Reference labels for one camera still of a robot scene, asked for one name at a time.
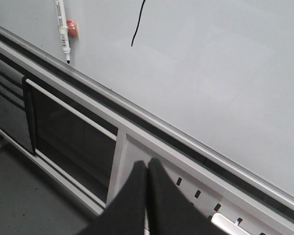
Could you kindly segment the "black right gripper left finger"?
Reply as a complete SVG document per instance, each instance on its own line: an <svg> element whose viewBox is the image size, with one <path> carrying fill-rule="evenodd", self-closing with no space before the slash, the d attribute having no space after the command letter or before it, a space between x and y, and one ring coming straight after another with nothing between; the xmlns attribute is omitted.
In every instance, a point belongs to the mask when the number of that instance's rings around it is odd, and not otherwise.
<svg viewBox="0 0 294 235"><path fill-rule="evenodd" d="M136 161L132 171L113 201L84 235L143 235L145 233L147 168Z"/></svg>

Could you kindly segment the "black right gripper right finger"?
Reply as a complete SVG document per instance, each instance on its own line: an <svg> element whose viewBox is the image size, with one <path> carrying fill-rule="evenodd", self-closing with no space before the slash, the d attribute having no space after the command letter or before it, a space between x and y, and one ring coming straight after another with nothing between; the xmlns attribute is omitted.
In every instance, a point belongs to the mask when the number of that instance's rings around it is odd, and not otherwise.
<svg viewBox="0 0 294 235"><path fill-rule="evenodd" d="M224 235L183 195L161 162L147 169L147 219L151 235Z"/></svg>

